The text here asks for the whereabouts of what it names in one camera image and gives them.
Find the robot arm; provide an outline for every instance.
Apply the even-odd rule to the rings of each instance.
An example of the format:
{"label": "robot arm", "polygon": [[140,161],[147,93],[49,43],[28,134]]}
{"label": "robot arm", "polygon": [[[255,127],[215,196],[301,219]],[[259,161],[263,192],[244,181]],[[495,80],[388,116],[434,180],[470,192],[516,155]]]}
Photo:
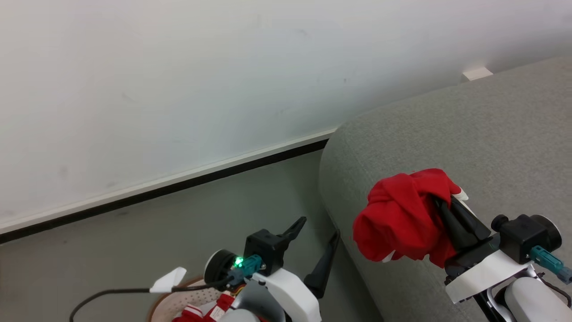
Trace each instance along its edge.
{"label": "robot arm", "polygon": [[[283,265],[284,252],[305,222],[306,218],[301,217],[280,235],[262,229],[248,236],[244,257],[219,250],[205,267],[205,282],[232,276],[232,281],[219,287],[219,290],[234,290],[246,284],[231,305],[231,309],[237,311],[237,316],[245,316],[244,312],[239,311],[246,309],[272,322],[286,319],[292,322],[320,322],[318,299],[324,296],[340,233],[334,232],[313,272],[302,281],[285,270]],[[227,315],[232,317],[235,313],[229,312]]]}
{"label": "robot arm", "polygon": [[[520,215],[509,221],[497,216],[490,236],[479,219],[461,202],[451,207],[434,198],[447,236],[457,255],[445,263],[445,290],[453,303],[473,298],[489,321],[572,321],[570,297],[536,274],[533,263],[555,273],[565,284],[572,282],[570,269],[552,255],[562,245],[556,226],[540,215]],[[515,277],[508,287],[492,296],[492,289]],[[568,307],[549,289],[566,294]]]}

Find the red towel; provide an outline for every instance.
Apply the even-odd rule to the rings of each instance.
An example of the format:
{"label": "red towel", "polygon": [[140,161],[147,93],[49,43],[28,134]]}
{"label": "red towel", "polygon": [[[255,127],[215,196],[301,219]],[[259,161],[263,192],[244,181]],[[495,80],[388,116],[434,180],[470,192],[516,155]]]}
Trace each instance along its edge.
{"label": "red towel", "polygon": [[381,261],[395,250],[392,260],[403,256],[422,260],[429,254],[431,262],[443,268],[455,250],[430,195],[450,206],[451,194],[460,192],[461,188],[440,169],[382,179],[370,191],[367,207],[353,222],[353,240],[371,261]]}

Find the white paper tag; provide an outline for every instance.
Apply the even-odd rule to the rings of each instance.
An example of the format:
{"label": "white paper tag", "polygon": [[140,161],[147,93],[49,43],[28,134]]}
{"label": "white paper tag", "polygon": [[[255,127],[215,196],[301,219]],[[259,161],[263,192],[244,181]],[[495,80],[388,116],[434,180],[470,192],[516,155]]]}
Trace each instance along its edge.
{"label": "white paper tag", "polygon": [[226,312],[219,308],[218,306],[214,307],[214,310],[210,313],[210,318],[213,319],[214,321],[218,321],[220,320],[221,317],[223,317],[223,315],[225,315]]}

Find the black knob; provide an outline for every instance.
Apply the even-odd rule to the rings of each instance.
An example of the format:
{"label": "black knob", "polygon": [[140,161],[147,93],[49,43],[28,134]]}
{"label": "black knob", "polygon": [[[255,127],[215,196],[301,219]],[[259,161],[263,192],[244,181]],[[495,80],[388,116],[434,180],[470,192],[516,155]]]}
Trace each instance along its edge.
{"label": "black knob", "polygon": [[[226,249],[221,249],[213,254],[209,261],[206,262],[204,274],[205,283],[213,283],[225,279],[236,257],[236,254]],[[222,292],[226,290],[226,285],[218,286],[216,289]]]}
{"label": "black knob", "polygon": [[505,215],[498,215],[495,219],[492,220],[491,228],[498,232],[501,230],[501,226],[504,225],[506,222],[509,221],[509,218]]}
{"label": "black knob", "polygon": [[553,252],[562,246],[562,236],[560,235],[560,231],[558,231],[558,228],[550,221],[550,219],[541,215],[532,215],[530,218],[544,226],[548,231],[549,248],[546,250]]}

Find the gray fabric upholstery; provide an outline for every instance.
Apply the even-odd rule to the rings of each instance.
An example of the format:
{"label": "gray fabric upholstery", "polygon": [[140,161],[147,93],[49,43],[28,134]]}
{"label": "gray fabric upholstery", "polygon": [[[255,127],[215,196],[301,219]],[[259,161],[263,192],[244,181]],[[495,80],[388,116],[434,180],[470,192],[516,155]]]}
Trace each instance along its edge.
{"label": "gray fabric upholstery", "polygon": [[400,172],[444,169],[487,225],[498,214],[549,217],[564,239],[556,254],[572,264],[571,106],[572,57],[561,57],[398,101],[336,131],[320,192],[385,321],[486,321],[474,301],[449,302],[444,271],[427,259],[370,262],[350,240],[374,183]]}

